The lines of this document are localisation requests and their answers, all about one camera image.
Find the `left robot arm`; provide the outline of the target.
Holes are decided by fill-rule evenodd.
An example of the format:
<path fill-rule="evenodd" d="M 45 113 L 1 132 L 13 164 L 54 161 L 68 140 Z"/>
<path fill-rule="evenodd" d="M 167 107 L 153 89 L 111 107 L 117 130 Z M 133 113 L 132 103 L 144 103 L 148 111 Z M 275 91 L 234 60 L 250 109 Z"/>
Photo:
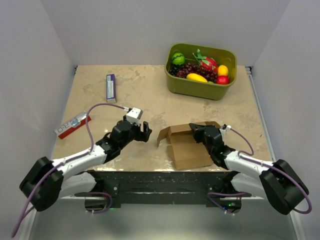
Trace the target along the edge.
<path fill-rule="evenodd" d="M 57 201 L 68 179 L 88 168 L 113 160 L 132 141 L 148 142 L 151 133 L 146 121 L 141 130 L 140 125 L 121 120 L 91 148 L 65 158 L 39 158 L 20 183 L 19 189 L 32 206 L 42 212 Z"/>

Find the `brown cardboard paper box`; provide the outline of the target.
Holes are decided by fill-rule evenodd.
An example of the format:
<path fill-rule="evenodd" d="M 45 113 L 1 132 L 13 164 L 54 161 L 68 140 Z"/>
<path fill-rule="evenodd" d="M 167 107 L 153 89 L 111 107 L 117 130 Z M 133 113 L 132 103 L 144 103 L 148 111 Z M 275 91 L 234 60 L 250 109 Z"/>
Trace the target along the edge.
<path fill-rule="evenodd" d="M 167 154 L 176 170 L 216 168 L 205 146 L 196 143 L 188 123 L 171 125 L 159 131 L 157 145 L 167 140 Z"/>

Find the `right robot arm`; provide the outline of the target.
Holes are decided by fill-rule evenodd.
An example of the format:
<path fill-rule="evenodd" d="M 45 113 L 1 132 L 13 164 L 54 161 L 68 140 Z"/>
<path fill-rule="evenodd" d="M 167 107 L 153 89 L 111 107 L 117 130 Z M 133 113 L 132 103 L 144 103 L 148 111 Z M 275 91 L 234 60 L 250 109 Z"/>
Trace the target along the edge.
<path fill-rule="evenodd" d="M 253 151 L 227 146 L 224 142 L 227 132 L 236 132 L 230 125 L 190 123 L 189 127 L 194 140 L 204 145 L 213 162 L 233 174 L 222 185 L 227 196 L 251 194 L 266 199 L 283 215 L 292 211 L 306 215 L 312 211 L 309 190 L 288 162 L 257 159 L 253 157 Z"/>

